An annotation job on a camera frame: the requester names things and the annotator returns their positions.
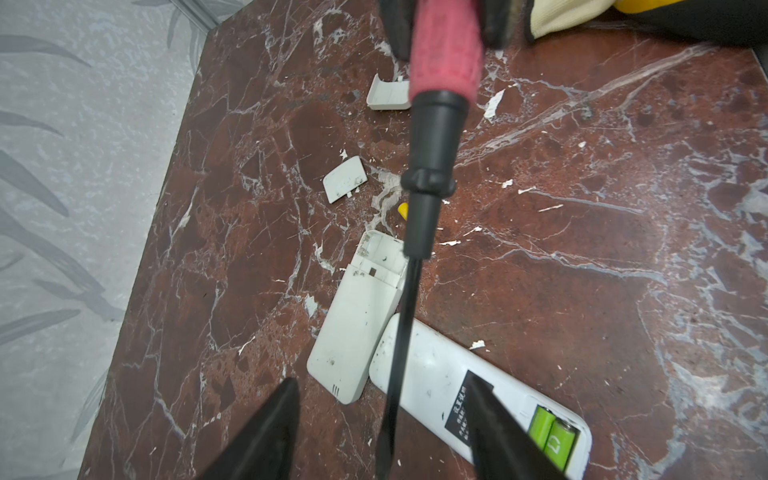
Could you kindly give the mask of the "yellow battery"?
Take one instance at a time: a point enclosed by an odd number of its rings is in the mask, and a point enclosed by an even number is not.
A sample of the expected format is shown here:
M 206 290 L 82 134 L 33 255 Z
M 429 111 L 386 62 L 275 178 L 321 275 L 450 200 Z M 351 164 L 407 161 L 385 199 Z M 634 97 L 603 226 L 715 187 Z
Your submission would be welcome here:
M 404 220 L 408 219 L 409 205 L 407 203 L 400 204 L 397 211 Z

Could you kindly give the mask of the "white remote battery cover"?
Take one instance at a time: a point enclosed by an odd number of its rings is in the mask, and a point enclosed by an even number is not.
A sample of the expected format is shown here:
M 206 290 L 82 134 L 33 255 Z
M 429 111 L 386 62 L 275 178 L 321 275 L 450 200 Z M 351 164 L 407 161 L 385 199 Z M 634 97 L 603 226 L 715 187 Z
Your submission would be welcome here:
M 349 196 L 368 180 L 359 156 L 350 157 L 323 178 L 323 187 L 329 204 Z

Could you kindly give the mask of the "pink handled screwdriver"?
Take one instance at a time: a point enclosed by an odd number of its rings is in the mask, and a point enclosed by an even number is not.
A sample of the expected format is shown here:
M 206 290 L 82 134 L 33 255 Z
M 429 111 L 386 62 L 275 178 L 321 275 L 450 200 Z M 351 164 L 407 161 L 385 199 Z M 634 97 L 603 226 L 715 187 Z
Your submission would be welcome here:
M 433 251 L 442 203 L 456 190 L 453 169 L 484 62 L 476 2 L 418 1 L 412 19 L 410 150 L 401 176 L 409 205 L 404 240 L 408 264 L 376 446 L 379 479 L 388 478 L 392 466 L 422 267 Z

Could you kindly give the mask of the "red white remote control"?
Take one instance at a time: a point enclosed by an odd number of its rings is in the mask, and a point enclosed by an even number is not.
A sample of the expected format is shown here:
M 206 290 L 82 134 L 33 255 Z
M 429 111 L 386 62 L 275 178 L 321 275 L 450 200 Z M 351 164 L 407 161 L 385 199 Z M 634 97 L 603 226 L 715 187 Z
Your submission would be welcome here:
M 579 415 L 420 321 L 400 405 L 480 479 L 581 479 L 589 463 Z

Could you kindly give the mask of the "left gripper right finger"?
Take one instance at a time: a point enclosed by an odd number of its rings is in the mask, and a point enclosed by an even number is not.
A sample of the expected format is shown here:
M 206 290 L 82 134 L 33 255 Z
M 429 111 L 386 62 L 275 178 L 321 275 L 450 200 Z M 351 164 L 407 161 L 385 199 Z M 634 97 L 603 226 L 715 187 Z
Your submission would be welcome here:
M 468 380 L 465 411 L 478 479 L 566 479 L 479 377 Z

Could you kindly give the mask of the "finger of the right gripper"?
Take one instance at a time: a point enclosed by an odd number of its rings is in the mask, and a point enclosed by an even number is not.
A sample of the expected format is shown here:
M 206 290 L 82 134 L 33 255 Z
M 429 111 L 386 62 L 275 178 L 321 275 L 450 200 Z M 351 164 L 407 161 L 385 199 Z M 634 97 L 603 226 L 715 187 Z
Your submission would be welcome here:
M 416 0 L 379 0 L 380 18 L 393 56 L 410 61 Z
M 481 38 L 487 49 L 503 50 L 510 44 L 525 3 L 525 0 L 479 1 Z

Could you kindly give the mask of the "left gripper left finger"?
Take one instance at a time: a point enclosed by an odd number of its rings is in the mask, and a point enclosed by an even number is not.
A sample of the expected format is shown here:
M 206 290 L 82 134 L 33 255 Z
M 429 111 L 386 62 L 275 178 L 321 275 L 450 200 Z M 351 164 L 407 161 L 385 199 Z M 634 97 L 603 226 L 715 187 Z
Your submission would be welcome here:
M 299 420 L 299 384 L 286 378 L 199 479 L 289 479 Z

